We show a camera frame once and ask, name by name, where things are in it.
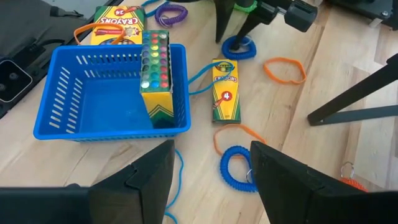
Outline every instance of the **orange rubber band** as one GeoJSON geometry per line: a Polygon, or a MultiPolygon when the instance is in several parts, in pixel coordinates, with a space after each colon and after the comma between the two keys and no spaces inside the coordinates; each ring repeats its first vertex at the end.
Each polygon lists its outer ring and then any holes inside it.
{"type": "Polygon", "coordinates": [[[343,183],[346,183],[348,185],[351,185],[351,186],[355,187],[356,189],[368,192],[368,190],[362,184],[360,184],[358,181],[356,181],[354,179],[345,177],[345,178],[342,178],[341,181],[343,183]]]}
{"type": "Polygon", "coordinates": [[[81,44],[80,41],[77,39],[77,35],[78,35],[78,34],[84,32],[84,31],[86,31],[86,30],[88,30],[88,29],[91,29],[91,28],[94,28],[94,27],[98,27],[98,26],[111,26],[111,27],[116,27],[116,28],[118,28],[119,30],[122,31],[122,33],[120,34],[120,36],[119,36],[118,38],[116,38],[114,41],[112,41],[111,44],[117,44],[117,43],[119,43],[119,41],[122,40],[123,37],[126,35],[126,32],[124,31],[124,28],[123,28],[123,26],[121,26],[121,25],[112,24],[112,23],[92,23],[92,24],[87,24],[87,25],[84,25],[84,26],[82,26],[82,27],[79,27],[79,28],[75,29],[75,31],[73,32],[73,36],[75,36],[76,43],[77,43],[78,45],[81,44]]]}
{"type": "MultiPolygon", "coordinates": [[[[217,130],[214,135],[213,135],[213,141],[214,141],[214,149],[216,150],[217,154],[219,154],[220,156],[223,155],[223,152],[221,152],[220,148],[218,147],[218,143],[217,143],[217,134],[227,128],[240,128],[243,131],[245,131],[246,133],[250,134],[251,136],[255,137],[257,140],[259,140],[260,142],[267,144],[266,140],[264,140],[259,134],[257,134],[255,131],[251,130],[250,128],[246,127],[243,124],[227,124],[222,126],[219,130],[217,130]]],[[[234,156],[235,158],[243,158],[243,156],[234,156]]]]}
{"type": "Polygon", "coordinates": [[[298,60],[294,60],[294,59],[289,59],[289,58],[283,58],[283,57],[276,57],[276,58],[271,58],[269,60],[266,60],[266,62],[264,62],[264,71],[265,73],[268,75],[268,77],[274,81],[277,81],[281,84],[294,84],[294,85],[298,85],[303,83],[306,79],[307,79],[307,75],[305,74],[305,70],[303,65],[301,64],[301,62],[299,62],[298,60]],[[281,80],[280,78],[276,77],[273,72],[271,70],[269,70],[269,68],[267,67],[267,64],[272,63],[272,62],[288,62],[288,63],[292,63],[296,66],[298,66],[298,68],[300,69],[301,75],[303,77],[302,80],[300,81],[295,81],[295,80],[281,80]]]}

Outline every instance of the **yellow crayon box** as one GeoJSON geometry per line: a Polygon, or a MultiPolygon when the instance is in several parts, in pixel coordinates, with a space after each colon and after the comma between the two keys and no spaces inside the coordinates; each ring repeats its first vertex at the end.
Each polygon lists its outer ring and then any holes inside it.
{"type": "MultiPolygon", "coordinates": [[[[100,6],[95,12],[94,22],[123,26],[126,35],[118,44],[142,44],[144,18],[145,11],[139,6],[100,6]]],[[[91,35],[91,45],[109,45],[121,32],[111,26],[95,27],[91,35]]]]}
{"type": "Polygon", "coordinates": [[[239,102],[238,62],[228,59],[213,59],[213,63],[222,62],[213,67],[213,81],[217,81],[231,72],[225,80],[216,82],[213,86],[213,122],[240,123],[241,105],[239,102]]]}
{"type": "Polygon", "coordinates": [[[170,40],[167,30],[145,30],[140,93],[154,128],[175,127],[170,40]]]}

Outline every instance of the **metal key ring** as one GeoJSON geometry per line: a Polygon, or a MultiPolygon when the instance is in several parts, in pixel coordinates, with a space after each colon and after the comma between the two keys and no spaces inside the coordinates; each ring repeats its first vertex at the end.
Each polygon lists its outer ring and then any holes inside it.
{"type": "Polygon", "coordinates": [[[164,19],[169,19],[169,17],[166,16],[166,15],[161,15],[161,16],[159,17],[159,24],[161,24],[163,27],[166,27],[166,28],[171,28],[171,27],[173,27],[173,25],[167,25],[167,24],[164,22],[164,19]]]}
{"type": "Polygon", "coordinates": [[[248,183],[250,183],[250,184],[252,184],[252,182],[249,181],[249,174],[250,174],[251,171],[252,171],[252,169],[250,169],[250,170],[247,172],[247,174],[246,174],[246,181],[247,181],[248,183]]]}
{"type": "Polygon", "coordinates": [[[241,47],[245,47],[245,46],[249,45],[253,41],[253,39],[251,38],[250,35],[246,35],[245,37],[248,38],[249,41],[247,41],[246,43],[241,43],[241,47]]]}
{"type": "Polygon", "coordinates": [[[354,177],[354,164],[353,164],[352,162],[349,162],[349,161],[345,162],[345,163],[341,166],[341,169],[340,169],[340,177],[341,177],[341,178],[344,178],[344,177],[343,177],[344,166],[347,165],[347,164],[351,165],[351,174],[349,175],[349,178],[352,179],[352,178],[354,177]]]}

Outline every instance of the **black tripod leg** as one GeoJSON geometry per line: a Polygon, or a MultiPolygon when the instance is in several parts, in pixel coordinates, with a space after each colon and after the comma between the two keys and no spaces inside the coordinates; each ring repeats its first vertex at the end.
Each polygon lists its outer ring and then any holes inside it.
{"type": "Polygon", "coordinates": [[[231,45],[231,50],[238,50],[243,38],[259,24],[260,22],[249,14],[246,21],[244,21],[241,30],[239,30],[238,34],[236,35],[236,38],[231,45]]]}
{"type": "Polygon", "coordinates": [[[226,26],[228,25],[229,18],[232,15],[236,0],[215,0],[217,13],[217,25],[216,25],[216,43],[221,41],[223,38],[226,26]]]}
{"type": "Polygon", "coordinates": [[[310,113],[307,117],[311,125],[321,123],[325,118],[357,102],[369,94],[380,90],[397,80],[397,69],[386,65],[336,98],[310,113]]]}

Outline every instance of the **wooden table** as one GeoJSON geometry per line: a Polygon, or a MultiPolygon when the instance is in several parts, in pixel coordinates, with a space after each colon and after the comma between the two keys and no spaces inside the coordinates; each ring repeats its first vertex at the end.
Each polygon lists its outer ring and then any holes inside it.
{"type": "MultiPolygon", "coordinates": [[[[138,5],[144,0],[125,0],[138,5]]],[[[170,29],[171,42],[187,48],[189,77],[223,58],[215,43],[216,14],[212,2],[185,5],[187,20],[170,29]]],[[[234,12],[224,39],[236,34],[245,20],[234,12]]],[[[154,18],[148,29],[160,29],[154,18]]],[[[370,28],[364,18],[330,6],[321,6],[318,19],[306,33],[284,24],[278,15],[269,25],[251,33],[257,56],[239,62],[242,123],[268,144],[321,172],[338,178],[345,161],[355,164],[355,179],[370,190],[398,189],[397,127],[395,118],[310,127],[306,116],[350,86],[381,68],[398,51],[398,33],[387,27],[370,28]],[[302,85],[281,85],[263,72],[271,57],[300,60],[308,74],[302,85]]],[[[288,65],[271,66],[282,78],[298,78],[288,65]]],[[[211,81],[211,72],[190,86],[194,91],[211,81]]],[[[38,141],[32,135],[45,80],[0,120],[0,185],[92,185],[141,157],[164,139],[84,143],[38,141]]],[[[396,83],[357,102],[352,108],[397,103],[396,83]]],[[[237,192],[219,172],[220,157],[213,149],[211,92],[192,96],[191,129],[175,138],[185,159],[180,198],[170,209],[180,223],[268,223],[258,194],[237,192]]],[[[222,149],[239,144],[249,147],[251,137],[239,130],[220,134],[222,149]]],[[[244,180],[243,161],[232,161],[231,172],[244,180]]],[[[175,174],[180,163],[176,160],[175,174]]],[[[177,179],[170,191],[174,196],[177,179]]]]}

